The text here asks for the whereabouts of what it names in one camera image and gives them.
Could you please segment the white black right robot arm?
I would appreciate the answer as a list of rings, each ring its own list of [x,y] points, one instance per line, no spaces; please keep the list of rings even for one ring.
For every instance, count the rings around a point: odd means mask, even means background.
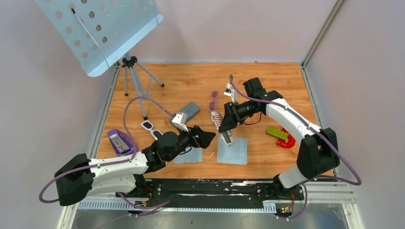
[[[224,116],[219,127],[223,133],[241,125],[246,118],[262,113],[279,123],[300,144],[296,163],[273,178],[273,194],[285,199],[292,188],[314,179],[339,166],[337,136],[331,128],[322,129],[294,110],[277,91],[267,92],[256,77],[243,84],[246,102],[238,103],[240,91],[233,82],[227,84],[224,94],[231,102],[224,104]]]

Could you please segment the flag print glasses case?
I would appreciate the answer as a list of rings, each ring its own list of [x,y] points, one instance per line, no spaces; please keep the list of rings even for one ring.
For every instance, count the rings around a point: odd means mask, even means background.
[[[215,129],[219,133],[220,138],[224,142],[226,146],[232,146],[234,144],[234,136],[230,130],[223,130],[222,125],[223,125],[223,116],[218,112],[218,111],[211,111],[210,112],[210,117],[212,120],[212,123],[214,124]]]

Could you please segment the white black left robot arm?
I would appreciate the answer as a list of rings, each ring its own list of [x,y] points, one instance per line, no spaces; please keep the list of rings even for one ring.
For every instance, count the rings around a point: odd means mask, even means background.
[[[215,136],[214,132],[195,125],[178,133],[165,132],[151,146],[131,155],[107,159],[75,155],[54,175],[58,202],[69,206],[86,197],[111,192],[141,197],[146,192],[146,184],[136,176],[164,168],[189,147],[206,149]]]

